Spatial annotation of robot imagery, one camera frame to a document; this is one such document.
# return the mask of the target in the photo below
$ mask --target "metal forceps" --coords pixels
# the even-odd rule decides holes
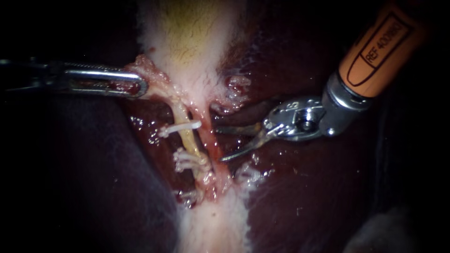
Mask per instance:
[[[121,68],[62,61],[48,63],[0,60],[2,75],[18,86],[7,94],[36,91],[136,98],[145,94],[148,83],[139,75]]]
[[[229,161],[260,148],[272,139],[306,141],[320,137],[319,121],[325,110],[320,97],[299,97],[281,103],[264,118],[250,126],[219,126],[218,134],[242,134],[254,136],[242,149],[220,158]]]

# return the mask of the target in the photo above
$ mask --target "dark organ surface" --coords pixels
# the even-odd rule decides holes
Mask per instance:
[[[308,8],[315,6],[302,10],[269,4],[241,62],[221,72],[225,77],[238,74],[251,80],[246,106],[229,116],[213,111],[213,126],[254,123],[278,101],[320,94],[344,50],[339,48],[340,38],[333,36],[328,26],[330,21],[308,14]],[[77,50],[63,57],[119,66],[134,61],[138,54],[136,34],[124,25],[127,22],[107,20],[103,21],[108,27],[103,33],[106,38],[95,32],[85,34],[90,37],[88,46],[72,37],[71,46]],[[74,33],[83,34],[78,29]],[[47,57],[59,56],[56,50],[53,52]],[[47,120],[44,122],[49,123],[40,126],[42,137],[36,147],[46,147],[51,155],[45,153],[36,161],[58,168],[48,172],[48,178],[58,183],[54,191],[42,190],[48,200],[44,206],[53,205],[49,193],[57,192],[55,199],[62,199],[69,208],[66,213],[57,209],[56,218],[42,211],[45,221],[36,215],[40,211],[24,212],[29,215],[29,224],[34,224],[30,231],[40,227],[58,231],[61,226],[60,231],[65,233],[55,232],[57,238],[72,242],[86,235],[81,238],[91,242],[86,248],[170,252],[179,239],[176,203],[183,201],[176,201],[174,193],[194,189],[189,171],[179,174],[171,168],[171,155],[180,146],[180,139],[176,135],[169,140],[152,136],[155,129],[172,123],[170,108],[158,101],[120,101],[123,114],[107,99],[49,99],[38,103],[40,108],[50,109],[42,114]],[[11,117],[17,122],[19,115],[29,112],[27,106],[18,110]],[[247,235],[255,252],[336,252],[344,248],[367,217],[373,200],[369,194],[373,179],[369,176],[375,167],[375,115],[376,108],[334,139],[274,141],[228,165],[232,175],[242,175],[243,164],[248,164],[263,178],[245,202],[250,225]],[[217,136],[217,141],[228,152],[248,138]],[[37,199],[34,193],[21,197]],[[68,222],[73,217],[77,222]]]

